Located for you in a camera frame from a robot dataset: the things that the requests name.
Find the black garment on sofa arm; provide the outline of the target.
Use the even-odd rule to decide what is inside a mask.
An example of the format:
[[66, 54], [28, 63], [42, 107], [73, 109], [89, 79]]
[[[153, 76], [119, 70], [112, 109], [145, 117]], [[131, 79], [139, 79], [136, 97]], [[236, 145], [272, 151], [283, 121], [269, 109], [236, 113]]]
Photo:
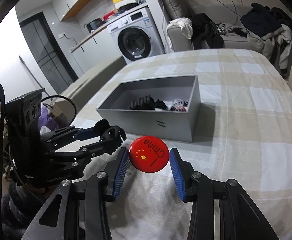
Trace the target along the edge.
[[217, 31], [215, 23], [205, 14], [200, 13], [192, 17], [192, 43], [195, 50], [202, 49], [202, 42], [209, 48], [224, 48], [224, 40]]

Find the white cloth on sofa arm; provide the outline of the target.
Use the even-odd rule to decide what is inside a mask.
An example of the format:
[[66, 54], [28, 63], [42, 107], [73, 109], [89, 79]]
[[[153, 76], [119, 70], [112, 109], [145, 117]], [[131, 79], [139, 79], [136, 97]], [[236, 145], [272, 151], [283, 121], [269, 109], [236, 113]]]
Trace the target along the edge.
[[175, 20], [170, 21], [167, 26], [167, 32], [169, 29], [172, 29], [173, 27], [179, 27], [181, 30], [181, 33], [184, 35], [185, 38], [187, 38], [188, 40], [192, 39], [193, 27], [192, 27], [192, 21], [189, 18], [182, 17], [182, 18], [177, 18]]

